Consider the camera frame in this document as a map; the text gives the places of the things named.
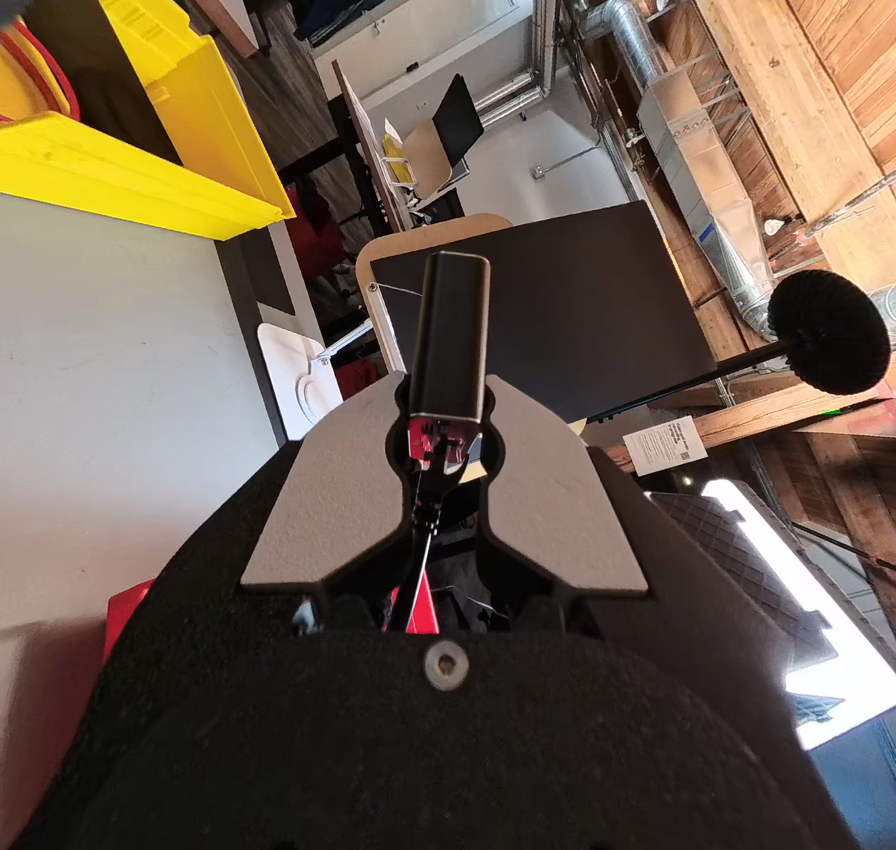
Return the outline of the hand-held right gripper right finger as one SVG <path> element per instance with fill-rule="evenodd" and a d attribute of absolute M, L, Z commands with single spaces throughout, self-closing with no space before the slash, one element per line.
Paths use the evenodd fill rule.
<path fill-rule="evenodd" d="M 648 583 L 584 441 L 556 414 L 489 375 L 501 453 L 485 489 L 485 534 L 562 598 L 643 597 Z"/>

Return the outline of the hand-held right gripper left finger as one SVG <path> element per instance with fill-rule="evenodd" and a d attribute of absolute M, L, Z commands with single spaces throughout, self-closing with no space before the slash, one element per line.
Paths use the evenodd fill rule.
<path fill-rule="evenodd" d="M 320 594 L 399 536 L 409 517 L 409 488 L 395 440 L 408 377 L 389 374 L 308 432 L 241 575 L 242 588 Z"/>

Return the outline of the dark grey ethernet adapter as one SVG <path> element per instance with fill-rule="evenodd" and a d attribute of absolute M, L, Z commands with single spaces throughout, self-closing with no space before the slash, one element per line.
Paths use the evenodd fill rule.
<path fill-rule="evenodd" d="M 491 267 L 478 255 L 427 258 L 409 386 L 409 415 L 480 423 L 484 410 Z"/>

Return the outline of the yellow plastic bin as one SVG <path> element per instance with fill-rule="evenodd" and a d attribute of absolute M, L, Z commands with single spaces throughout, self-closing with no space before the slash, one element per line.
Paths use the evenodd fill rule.
<path fill-rule="evenodd" d="M 216 240 L 294 216 L 173 0 L 2 0 L 1 109 L 6 195 Z"/>

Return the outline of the white paper notice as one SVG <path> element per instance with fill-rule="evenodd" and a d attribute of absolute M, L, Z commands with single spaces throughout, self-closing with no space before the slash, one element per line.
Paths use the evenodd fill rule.
<path fill-rule="evenodd" d="M 633 472 L 654 475 L 709 455 L 691 415 L 665 421 L 623 436 Z"/>

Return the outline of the black board wooden rim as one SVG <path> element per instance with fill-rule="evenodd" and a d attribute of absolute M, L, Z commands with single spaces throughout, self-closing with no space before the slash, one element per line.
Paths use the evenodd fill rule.
<path fill-rule="evenodd" d="M 488 374 L 571 423 L 715 370 L 716 361 L 649 204 L 643 200 L 512 226 L 455 218 L 368 242 L 356 261 L 406 366 L 423 274 L 436 250 L 491 264 Z"/>

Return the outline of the red plastic bin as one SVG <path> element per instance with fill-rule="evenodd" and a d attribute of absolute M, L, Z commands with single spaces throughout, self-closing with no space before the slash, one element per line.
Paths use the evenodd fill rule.
<path fill-rule="evenodd" d="M 102 664 L 106 664 L 128 621 L 149 593 L 154 582 L 154 579 L 146 580 L 108 599 Z M 425 572 L 421 577 L 420 590 L 411 612 L 407 632 L 412 634 L 440 633 L 432 592 Z"/>

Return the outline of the black ribbed disc on rod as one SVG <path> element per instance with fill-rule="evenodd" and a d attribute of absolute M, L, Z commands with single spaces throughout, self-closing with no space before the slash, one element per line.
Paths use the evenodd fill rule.
<path fill-rule="evenodd" d="M 774 341 L 738 354 L 699 376 L 638 396 L 588 417 L 586 424 L 728 377 L 783 357 L 802 382 L 824 393 L 868 391 L 890 365 L 890 337 L 880 311 L 856 284 L 830 271 L 808 269 L 778 283 L 768 305 Z"/>

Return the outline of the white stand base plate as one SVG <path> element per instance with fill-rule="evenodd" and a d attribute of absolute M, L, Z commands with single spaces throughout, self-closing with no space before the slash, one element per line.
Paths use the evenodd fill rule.
<path fill-rule="evenodd" d="M 334 365 L 339 353 L 372 330 L 372 321 L 367 319 L 324 347 L 270 323 L 258 327 L 257 339 L 289 441 L 303 439 L 345 399 L 379 379 L 375 363 L 365 359 Z"/>

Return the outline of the metal air duct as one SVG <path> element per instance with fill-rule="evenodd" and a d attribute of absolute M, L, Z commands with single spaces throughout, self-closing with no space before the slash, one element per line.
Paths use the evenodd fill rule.
<path fill-rule="evenodd" d="M 638 119 L 688 228 L 756 334 L 776 287 L 755 209 L 688 73 L 670 70 L 634 0 L 607 0 L 574 18 L 584 39 L 610 35 L 641 92 Z"/>

